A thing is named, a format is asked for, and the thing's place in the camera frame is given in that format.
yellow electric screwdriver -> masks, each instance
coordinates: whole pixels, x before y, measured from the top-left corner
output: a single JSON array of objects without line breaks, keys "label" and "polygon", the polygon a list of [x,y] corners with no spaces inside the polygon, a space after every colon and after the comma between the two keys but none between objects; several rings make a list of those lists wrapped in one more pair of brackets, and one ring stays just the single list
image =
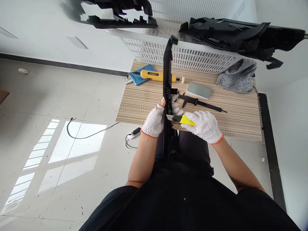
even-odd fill
[{"label": "yellow electric screwdriver", "polygon": [[[163,73],[162,72],[154,72],[142,70],[140,72],[134,72],[135,74],[141,75],[144,79],[152,79],[157,81],[163,81]],[[175,75],[172,75],[172,82],[179,81],[180,78],[177,78]]]}]

black baseboard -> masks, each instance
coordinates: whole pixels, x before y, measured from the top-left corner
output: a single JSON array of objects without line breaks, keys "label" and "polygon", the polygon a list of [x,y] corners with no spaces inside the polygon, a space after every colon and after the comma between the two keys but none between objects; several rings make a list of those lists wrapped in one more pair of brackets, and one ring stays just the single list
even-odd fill
[{"label": "black baseboard", "polygon": [[34,58],[7,55],[7,54],[1,54],[1,53],[0,53],[0,58],[28,62],[28,63],[44,64],[44,65],[49,65],[49,66],[65,67],[65,68],[71,68],[71,69],[77,69],[77,70],[83,70],[83,71],[91,71],[91,72],[110,74],[110,75],[127,76],[127,72],[122,72],[122,71],[114,71],[114,70],[97,68],[97,67],[89,67],[89,66],[82,66],[82,65],[76,65],[76,64],[54,62],[54,61],[48,61],[48,60],[43,60],[43,59],[34,59]]},{"label": "black baseboard", "polygon": [[270,181],[272,184],[272,191],[274,201],[279,204],[279,206],[286,212],[286,204],[285,198],[283,195],[281,177],[280,177],[280,170],[278,166],[277,160],[277,153],[276,147],[274,142],[274,135],[272,124],[270,121],[270,113],[269,113],[269,106],[267,104],[267,97],[266,94],[259,93],[259,102],[261,108],[261,117],[262,117],[262,124],[263,124],[263,132],[264,132],[264,139],[265,139],[265,146],[266,146],[266,153],[267,159],[269,162],[269,174],[270,174]]}]

white plastic crate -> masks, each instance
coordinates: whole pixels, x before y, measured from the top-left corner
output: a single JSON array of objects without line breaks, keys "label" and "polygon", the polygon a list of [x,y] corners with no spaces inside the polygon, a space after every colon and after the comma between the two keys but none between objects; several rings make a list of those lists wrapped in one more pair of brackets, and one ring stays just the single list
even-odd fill
[{"label": "white plastic crate", "polygon": [[220,74],[242,56],[237,53],[213,49],[201,42],[180,34],[183,22],[191,17],[231,18],[236,20],[245,9],[246,1],[253,0],[156,0],[150,1],[157,29],[145,29],[143,34],[107,29],[112,35],[119,36],[140,62],[163,65],[165,46],[171,35],[179,39],[173,46],[172,67]]}]

hand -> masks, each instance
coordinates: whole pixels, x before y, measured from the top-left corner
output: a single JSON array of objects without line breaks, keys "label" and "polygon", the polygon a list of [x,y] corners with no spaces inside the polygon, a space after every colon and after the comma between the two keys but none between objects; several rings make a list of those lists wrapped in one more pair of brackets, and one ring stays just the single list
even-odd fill
[{"label": "hand", "polygon": [[184,111],[179,109],[179,104],[174,102],[174,101],[177,100],[178,97],[179,97],[179,94],[171,95],[171,100],[172,100],[172,113],[173,113],[173,115],[175,115],[175,116],[179,116],[179,115],[181,116],[181,115],[184,114]]},{"label": "hand", "polygon": [[[175,116],[183,115],[184,111],[179,109],[178,103],[174,101],[178,98],[179,95],[171,95],[172,100],[172,113]],[[166,105],[165,98],[162,98],[161,103],[157,104],[154,109],[149,113],[148,118],[144,122],[141,132],[152,137],[157,138],[159,134],[164,129],[163,124],[163,112],[164,106]]]},{"label": "hand", "polygon": [[217,144],[224,137],[218,129],[217,120],[213,114],[196,111],[194,113],[185,112],[185,116],[193,121],[196,126],[181,124],[181,127],[204,139],[207,143]]},{"label": "hand", "polygon": [[165,98],[162,98],[161,103],[157,104],[154,109],[149,113],[141,132],[152,138],[158,138],[159,134],[164,129],[163,112],[166,104]]}]

tiled floor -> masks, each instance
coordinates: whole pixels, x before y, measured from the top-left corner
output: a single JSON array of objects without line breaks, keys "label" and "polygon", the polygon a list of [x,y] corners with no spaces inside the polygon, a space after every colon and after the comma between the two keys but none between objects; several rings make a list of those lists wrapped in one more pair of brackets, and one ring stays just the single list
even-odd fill
[{"label": "tiled floor", "polygon": [[[21,74],[18,68],[30,71]],[[114,123],[125,77],[0,59],[0,230],[78,230],[111,190],[125,184],[136,128]],[[272,196],[265,146],[228,138]],[[138,139],[131,140],[137,145]],[[236,189],[212,147],[214,177]]]}]

